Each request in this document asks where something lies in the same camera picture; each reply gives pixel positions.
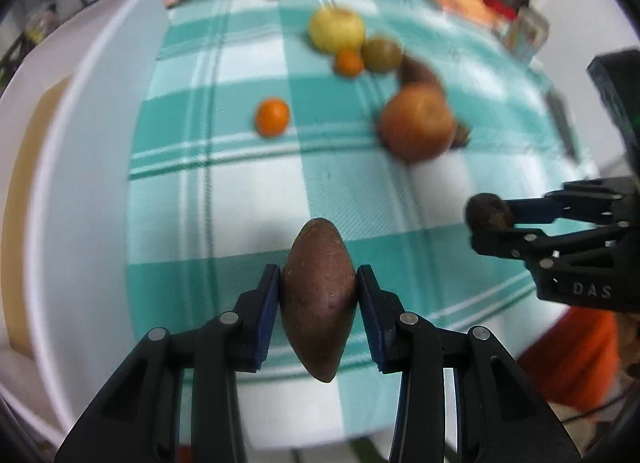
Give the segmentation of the dark brown round fruit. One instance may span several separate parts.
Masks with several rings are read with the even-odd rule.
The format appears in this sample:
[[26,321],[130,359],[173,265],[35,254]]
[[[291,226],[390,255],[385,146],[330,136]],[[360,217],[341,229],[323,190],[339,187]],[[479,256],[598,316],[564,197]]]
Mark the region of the dark brown round fruit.
[[475,194],[466,202],[465,223],[472,232],[509,229],[514,225],[513,213],[497,194]]

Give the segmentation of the brown sweet potato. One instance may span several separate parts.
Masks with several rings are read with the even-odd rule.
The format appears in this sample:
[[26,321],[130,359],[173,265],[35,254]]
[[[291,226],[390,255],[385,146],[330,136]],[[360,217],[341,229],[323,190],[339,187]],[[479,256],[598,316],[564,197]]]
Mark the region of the brown sweet potato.
[[309,220],[282,271],[280,308],[288,342],[307,372],[322,383],[336,376],[357,298],[356,272],[337,228]]

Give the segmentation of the small orange tangerine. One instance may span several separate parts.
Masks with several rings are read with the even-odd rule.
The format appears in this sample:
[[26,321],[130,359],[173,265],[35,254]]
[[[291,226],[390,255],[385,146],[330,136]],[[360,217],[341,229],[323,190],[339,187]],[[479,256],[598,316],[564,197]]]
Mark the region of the small orange tangerine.
[[281,98],[270,97],[264,99],[255,113],[256,131],[262,137],[277,137],[282,135],[290,123],[290,108]]

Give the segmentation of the green checkered tablecloth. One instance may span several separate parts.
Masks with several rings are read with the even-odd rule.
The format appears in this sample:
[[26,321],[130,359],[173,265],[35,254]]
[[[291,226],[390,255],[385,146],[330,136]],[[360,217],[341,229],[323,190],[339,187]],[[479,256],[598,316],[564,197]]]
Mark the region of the green checkered tablecloth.
[[[309,44],[323,5],[352,8],[442,79],[469,145],[408,165],[380,144],[391,74],[348,80]],[[197,0],[171,8],[134,133],[129,170],[129,309],[134,332],[181,332],[233,307],[286,260],[314,217],[334,223],[356,265],[439,327],[486,323],[519,353],[562,307],[538,301],[519,261],[477,255],[463,219],[479,192],[534,198],[590,177],[567,157],[549,82],[496,38],[427,0]],[[256,131],[266,98],[290,123]]]

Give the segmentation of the green-brown kiwi fruit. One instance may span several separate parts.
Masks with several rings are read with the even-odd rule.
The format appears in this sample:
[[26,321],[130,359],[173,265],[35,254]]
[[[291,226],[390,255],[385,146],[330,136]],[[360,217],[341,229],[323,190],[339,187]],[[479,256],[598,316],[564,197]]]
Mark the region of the green-brown kiwi fruit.
[[402,49],[388,38],[370,38],[360,49],[364,67],[373,73],[388,73],[399,67]]

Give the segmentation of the yellow pear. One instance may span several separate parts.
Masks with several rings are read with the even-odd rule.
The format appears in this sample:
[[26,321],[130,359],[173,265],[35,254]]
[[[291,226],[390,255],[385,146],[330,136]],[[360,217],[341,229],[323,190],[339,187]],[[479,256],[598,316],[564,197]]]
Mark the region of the yellow pear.
[[323,5],[312,14],[308,35],[319,52],[335,55],[343,49],[360,49],[366,40],[366,27],[353,10]]

